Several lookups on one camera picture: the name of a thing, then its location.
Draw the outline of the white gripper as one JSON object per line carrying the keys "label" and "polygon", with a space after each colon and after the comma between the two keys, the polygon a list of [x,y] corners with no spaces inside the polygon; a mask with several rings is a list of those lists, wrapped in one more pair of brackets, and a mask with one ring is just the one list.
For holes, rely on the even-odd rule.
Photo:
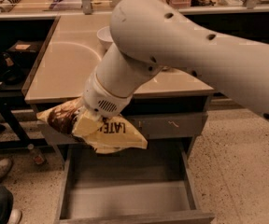
{"label": "white gripper", "polygon": [[96,132],[104,124],[102,117],[117,116],[130,103],[131,96],[120,98],[110,94],[102,87],[93,71],[85,83],[82,99],[87,109],[82,108],[77,115],[72,129],[72,134],[76,137],[85,137]]}

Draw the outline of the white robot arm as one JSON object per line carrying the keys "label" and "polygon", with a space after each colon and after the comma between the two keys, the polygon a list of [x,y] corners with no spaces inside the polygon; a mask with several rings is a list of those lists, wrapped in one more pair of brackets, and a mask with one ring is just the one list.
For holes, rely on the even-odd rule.
{"label": "white robot arm", "polygon": [[269,121],[269,44],[208,30],[160,0],[120,1],[109,30],[113,43],[82,94],[94,115],[118,115],[141,85],[170,66]]}

